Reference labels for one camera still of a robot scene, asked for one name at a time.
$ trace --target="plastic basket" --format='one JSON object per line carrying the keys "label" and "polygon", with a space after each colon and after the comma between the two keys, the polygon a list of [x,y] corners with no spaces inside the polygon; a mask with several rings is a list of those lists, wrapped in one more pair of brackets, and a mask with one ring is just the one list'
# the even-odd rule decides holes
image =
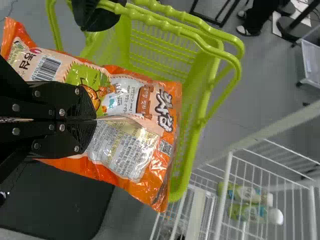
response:
{"label": "plastic basket", "polygon": [[[201,130],[241,79],[239,60],[244,55],[244,44],[237,37],[171,6],[155,0],[134,2],[136,5],[127,3],[125,7],[108,0],[99,2],[98,8],[121,18],[111,29],[85,32],[80,57],[98,65],[118,65],[155,80],[183,83],[180,134],[169,195],[174,202],[187,189]],[[56,47],[63,51],[55,3],[56,0],[46,0],[46,10]],[[237,48],[236,56],[223,51],[223,41]],[[227,64],[218,72],[220,60]],[[232,69],[233,78],[207,111],[211,92]]]}

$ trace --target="bottle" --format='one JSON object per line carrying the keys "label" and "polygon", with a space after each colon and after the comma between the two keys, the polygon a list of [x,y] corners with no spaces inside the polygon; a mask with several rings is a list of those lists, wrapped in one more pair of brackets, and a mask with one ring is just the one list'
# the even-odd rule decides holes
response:
{"label": "bottle", "polygon": [[[224,183],[218,183],[218,196],[222,195],[222,191],[224,188]],[[238,202],[243,200],[245,203],[252,204],[262,204],[265,206],[272,207],[274,202],[274,195],[272,193],[261,191],[259,188],[251,187],[251,186],[242,186],[238,184],[228,183],[227,187],[227,197],[229,199],[234,199]]]}
{"label": "bottle", "polygon": [[232,204],[228,208],[228,215],[233,220],[241,220],[243,222],[265,224],[267,222],[282,225],[284,223],[284,215],[277,208],[267,208],[266,206],[243,204]]}

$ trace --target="gray floor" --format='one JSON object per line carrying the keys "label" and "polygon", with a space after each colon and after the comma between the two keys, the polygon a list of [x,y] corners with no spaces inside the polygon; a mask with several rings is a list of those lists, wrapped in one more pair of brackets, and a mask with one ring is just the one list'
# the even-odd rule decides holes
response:
{"label": "gray floor", "polygon": [[[215,1],[200,2],[197,12],[207,15],[210,15],[211,11],[214,12],[212,9],[215,9]],[[245,0],[242,0],[237,9],[240,9],[244,2]],[[188,11],[192,0],[163,0],[163,3],[170,4],[178,10]],[[83,47],[84,37],[78,31],[69,9],[61,3],[61,0],[56,11],[62,23],[60,28],[64,48],[76,55]],[[45,1],[17,0],[11,11],[10,0],[6,0],[3,5],[0,4],[0,20],[8,13],[24,23],[29,35],[39,46],[55,48],[45,12]],[[212,159],[229,144],[298,110],[302,107],[302,102],[315,101],[320,95],[319,90],[311,87],[304,86],[301,89],[295,87],[295,83],[301,79],[301,49],[299,47],[292,49],[289,42],[273,35],[270,21],[265,23],[260,36],[251,38],[236,33],[235,27],[239,24],[240,21],[233,14],[223,30],[240,37],[246,46],[242,60],[242,80],[208,123],[198,146],[196,165]],[[2,28],[3,21],[0,22],[0,29]],[[117,189],[100,232],[94,239],[148,239],[155,216],[150,208]],[[0,239],[36,238],[0,229]]]}

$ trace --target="orange snack bag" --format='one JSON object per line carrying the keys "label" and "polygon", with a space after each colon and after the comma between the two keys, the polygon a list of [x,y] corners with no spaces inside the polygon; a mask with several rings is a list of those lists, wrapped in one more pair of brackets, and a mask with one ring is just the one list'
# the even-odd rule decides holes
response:
{"label": "orange snack bag", "polygon": [[166,210],[168,169],[179,128],[180,83],[156,81],[118,66],[101,67],[40,48],[24,26],[9,17],[0,54],[25,81],[83,86],[101,118],[84,154],[40,161],[111,183],[156,211]]}

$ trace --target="nutrition label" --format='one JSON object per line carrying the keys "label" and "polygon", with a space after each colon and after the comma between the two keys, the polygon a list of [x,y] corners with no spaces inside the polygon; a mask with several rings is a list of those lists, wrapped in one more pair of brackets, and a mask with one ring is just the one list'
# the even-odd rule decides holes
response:
{"label": "nutrition label", "polygon": [[138,182],[145,172],[159,136],[126,121],[97,121],[87,153],[122,178]]}

